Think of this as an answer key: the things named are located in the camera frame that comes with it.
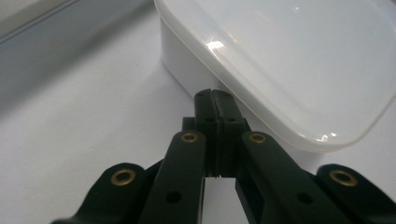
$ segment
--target white table surface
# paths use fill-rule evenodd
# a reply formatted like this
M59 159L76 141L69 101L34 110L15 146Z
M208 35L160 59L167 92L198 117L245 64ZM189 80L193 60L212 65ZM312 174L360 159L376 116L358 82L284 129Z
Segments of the white table surface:
M193 116L192 97L163 66L154 5L109 2L77 2L0 45L0 223L74 215L105 169L150 167ZM393 102L334 153L280 144L309 172L343 164L396 200L395 114ZM231 179L206 180L203 223L248 223Z

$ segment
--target white plastic container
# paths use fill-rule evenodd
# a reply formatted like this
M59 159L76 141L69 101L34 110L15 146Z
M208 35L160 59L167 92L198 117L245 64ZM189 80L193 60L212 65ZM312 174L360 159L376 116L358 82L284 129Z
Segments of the white plastic container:
M156 0L163 61L189 91L233 92L309 151L359 141L396 94L390 0Z

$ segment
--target container lid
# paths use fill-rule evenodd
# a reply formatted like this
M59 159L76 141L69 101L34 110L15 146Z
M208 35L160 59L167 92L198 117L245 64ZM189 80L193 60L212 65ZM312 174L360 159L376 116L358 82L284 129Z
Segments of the container lid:
M289 143L360 140L396 93L390 0L156 0L176 36Z

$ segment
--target white surface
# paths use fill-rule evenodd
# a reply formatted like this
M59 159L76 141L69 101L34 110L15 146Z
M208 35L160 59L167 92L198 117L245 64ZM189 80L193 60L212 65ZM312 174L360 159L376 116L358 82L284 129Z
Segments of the white surface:
M156 6L176 35L163 33L202 61L187 66L187 53L163 37L165 64L187 90L216 86L216 76L301 149L332 151L359 141L396 94L390 1L157 0ZM201 75L205 66L212 77Z
M0 0L0 42L74 0Z
M161 62L154 5L131 4L80 1L0 45L0 223L72 216L105 169L125 161L149 167L182 117L193 116L192 98ZM90 29L78 29L81 15ZM395 114L393 102L362 141L334 153L281 144L308 171L340 163L396 200ZM206 181L203 223L247 223L241 209L232 180Z

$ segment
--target mounting hole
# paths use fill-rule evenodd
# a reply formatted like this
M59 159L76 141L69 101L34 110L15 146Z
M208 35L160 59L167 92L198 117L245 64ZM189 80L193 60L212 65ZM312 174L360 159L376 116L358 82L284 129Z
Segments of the mounting hole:
M207 119L205 119L205 121L208 122L208 123L213 123L213 122L215 122L215 120L212 119L212 118L207 118Z
M115 186L125 186L134 181L136 173L131 169L120 169L111 176L111 183Z
M300 203L305 203L305 204L311 204L314 200L312 200L312 197L309 196L307 193L299 193L297 194L297 199L300 201Z
M166 194L166 201L169 203L178 203L181 200L181 194L177 191L172 191Z
M195 142L196 140L198 140L198 135L196 135L195 133L185 133L181 135L181 140L183 142Z
M264 143L267 140L267 138L260 133L251 134L249 139L250 139L250 141L255 142L255 143Z
M337 182L340 185L344 185L346 187L355 187L358 185L358 179L350 173L343 170L332 170L330 171L330 177L333 181Z

